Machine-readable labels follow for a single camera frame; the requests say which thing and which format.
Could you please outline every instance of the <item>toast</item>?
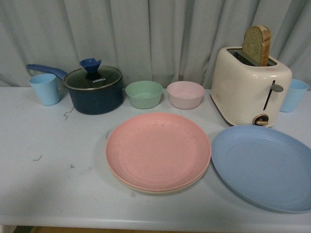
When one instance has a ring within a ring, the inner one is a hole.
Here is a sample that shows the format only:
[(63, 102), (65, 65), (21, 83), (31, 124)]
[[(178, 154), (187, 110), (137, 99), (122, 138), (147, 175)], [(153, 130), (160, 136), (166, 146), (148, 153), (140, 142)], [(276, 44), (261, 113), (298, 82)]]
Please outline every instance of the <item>toast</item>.
[(263, 25), (250, 27), (245, 32), (242, 52), (263, 67), (268, 65), (270, 30)]

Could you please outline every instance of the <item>blue handle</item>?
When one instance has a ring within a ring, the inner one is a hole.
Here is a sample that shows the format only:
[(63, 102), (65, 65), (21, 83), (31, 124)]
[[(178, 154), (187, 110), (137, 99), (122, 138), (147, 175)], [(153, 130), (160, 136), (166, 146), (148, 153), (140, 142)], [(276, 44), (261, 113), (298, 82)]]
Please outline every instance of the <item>blue handle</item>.
[(61, 80), (64, 80), (64, 78), (67, 76), (67, 73), (65, 71), (61, 69), (53, 68), (53, 67), (46, 67), (46, 66), (36, 65), (36, 64), (29, 64), (26, 67), (32, 70), (42, 71), (42, 72), (46, 72), (49, 74), (55, 74)]

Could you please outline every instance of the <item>navy blue saucepan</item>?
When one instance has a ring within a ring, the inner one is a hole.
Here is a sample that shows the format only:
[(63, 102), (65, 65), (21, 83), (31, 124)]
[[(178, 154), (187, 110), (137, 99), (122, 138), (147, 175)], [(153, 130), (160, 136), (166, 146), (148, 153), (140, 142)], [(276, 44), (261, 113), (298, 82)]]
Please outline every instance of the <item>navy blue saucepan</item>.
[(80, 62), (81, 69), (66, 73), (58, 68), (29, 64), (28, 69), (51, 73), (64, 81), (74, 108), (98, 115), (111, 112), (123, 103), (122, 74), (113, 67), (100, 66), (94, 58)]

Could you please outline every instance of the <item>blue plate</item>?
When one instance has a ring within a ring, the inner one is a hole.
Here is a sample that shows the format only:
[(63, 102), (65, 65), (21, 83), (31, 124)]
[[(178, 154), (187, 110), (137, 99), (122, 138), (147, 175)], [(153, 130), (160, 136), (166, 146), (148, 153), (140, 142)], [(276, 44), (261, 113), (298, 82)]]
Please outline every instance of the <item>blue plate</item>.
[(213, 140), (212, 161), (245, 200), (274, 211), (311, 211), (311, 149), (293, 137), (260, 126), (233, 126)]

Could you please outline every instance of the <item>green bowl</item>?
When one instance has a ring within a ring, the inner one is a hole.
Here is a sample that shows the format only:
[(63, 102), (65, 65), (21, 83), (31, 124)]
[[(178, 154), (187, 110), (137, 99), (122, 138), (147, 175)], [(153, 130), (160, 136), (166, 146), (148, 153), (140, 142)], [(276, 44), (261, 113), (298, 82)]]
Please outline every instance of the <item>green bowl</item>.
[(138, 81), (129, 84), (125, 92), (132, 106), (148, 109), (156, 107), (160, 103), (163, 87), (152, 81)]

